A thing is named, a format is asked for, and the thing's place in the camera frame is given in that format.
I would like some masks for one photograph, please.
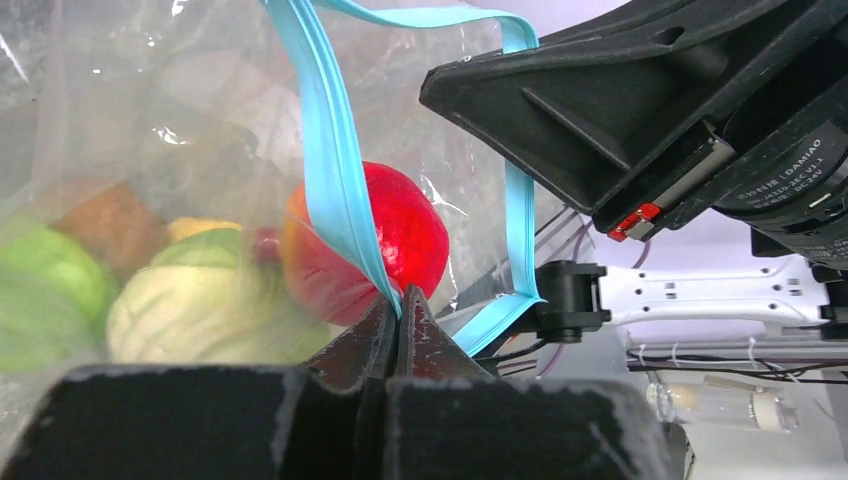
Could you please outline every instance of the brown potato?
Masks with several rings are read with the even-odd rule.
[[[111,267],[121,283],[168,245],[165,222],[126,184],[100,189],[93,180],[73,180],[48,194],[51,197],[54,208],[76,204],[51,226]]]

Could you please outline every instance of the zip tie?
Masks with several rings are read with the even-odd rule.
[[[671,347],[671,361],[674,363],[674,366],[680,368],[680,362],[677,361],[677,346],[679,343],[675,343],[673,347]]]
[[[759,370],[760,364],[754,359],[754,345],[756,344],[757,340],[754,337],[748,337],[748,361],[751,362],[751,366],[753,366],[755,370]]]

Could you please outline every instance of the yellow fruit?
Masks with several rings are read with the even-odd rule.
[[[171,243],[176,243],[192,235],[197,235],[198,233],[218,228],[233,228],[238,231],[242,230],[241,225],[228,222],[226,220],[180,217],[168,225],[168,236],[171,238]]]

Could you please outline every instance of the cable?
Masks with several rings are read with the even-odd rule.
[[[750,360],[736,360],[729,359],[724,357],[716,357],[713,355],[677,355],[676,357],[646,357],[644,355],[636,355],[632,352],[627,352],[627,356],[631,360],[638,360],[641,362],[653,362],[653,363],[663,363],[676,361],[677,363],[685,364],[703,364],[703,363],[739,363],[740,365],[750,365]],[[754,362],[766,367],[768,370],[774,371],[773,367],[770,366],[768,362],[762,359],[754,358]]]
[[[574,253],[571,255],[571,261],[576,262],[577,258],[580,256],[580,247],[583,245],[583,240],[589,235],[589,229],[592,228],[593,222],[589,221],[586,225],[580,227],[580,233],[577,236],[577,242],[574,244]],[[651,253],[651,240],[648,239],[645,241],[645,244],[642,246],[642,253],[639,255],[639,258],[636,259],[636,262],[633,264],[631,268],[642,268],[642,265],[645,264],[645,261],[648,259],[648,255]],[[539,371],[539,377],[544,377],[549,374],[551,370],[553,370],[554,365],[559,361],[560,357],[562,357],[563,352],[565,352],[565,344],[560,343],[557,345],[556,351],[551,356],[551,359],[548,363]]]
[[[655,366],[632,366],[629,367],[631,372],[656,372],[656,371],[683,371],[683,372],[708,372],[708,373],[729,373],[734,375],[742,375],[746,377],[756,378],[758,380],[766,380],[772,382],[789,382],[789,383],[810,383],[810,384],[820,384],[820,385],[848,385],[848,380],[817,380],[817,379],[805,379],[798,378],[805,373],[814,370],[821,370],[823,368],[834,368],[834,367],[844,367],[848,366],[848,362],[836,362],[836,363],[820,363],[814,365],[808,365],[805,367],[797,367],[797,368],[789,368],[789,369],[779,369],[776,365],[769,362],[762,362],[758,360],[758,362],[763,363],[770,371],[762,372],[762,371],[751,371],[751,370],[738,370],[732,368],[692,368],[692,367],[655,367]]]
[[[499,369],[504,368],[516,368],[516,367],[526,367],[528,365],[536,365],[536,360],[522,360],[520,362],[512,362],[512,363],[504,363],[503,365],[498,365]]]
[[[501,374],[501,376],[502,376],[502,377],[508,377],[508,376],[510,376],[510,375],[515,375],[515,374],[517,374],[517,373],[521,373],[521,372],[527,372],[527,371],[533,370],[533,369],[535,369],[535,368],[536,368],[536,366],[535,366],[535,365],[534,365],[534,366],[532,366],[532,367],[519,368],[518,370],[513,370],[513,371],[511,371],[511,372],[502,373],[502,374]]]
[[[477,363],[482,363],[482,362],[498,363],[498,362],[503,362],[503,361],[506,361],[506,360],[513,360],[513,359],[516,359],[516,358],[519,358],[519,357],[523,357],[524,355],[529,355],[529,354],[535,352],[536,350],[539,350],[540,348],[544,347],[547,344],[548,344],[547,340],[539,340],[538,342],[534,343],[533,345],[530,345],[527,348],[522,348],[521,350],[516,350],[516,351],[510,352],[510,353],[505,353],[503,355],[494,355],[494,356],[485,357],[485,358],[475,358],[474,360]]]

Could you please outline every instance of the red connector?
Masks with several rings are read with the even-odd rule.
[[[619,223],[617,227],[612,229],[607,236],[616,242],[623,242],[627,238],[628,230],[633,228],[639,222],[650,222],[654,219],[654,217],[659,215],[660,212],[660,207],[653,203],[646,203],[639,207],[638,210],[628,215],[627,218],[625,218],[623,222]]]

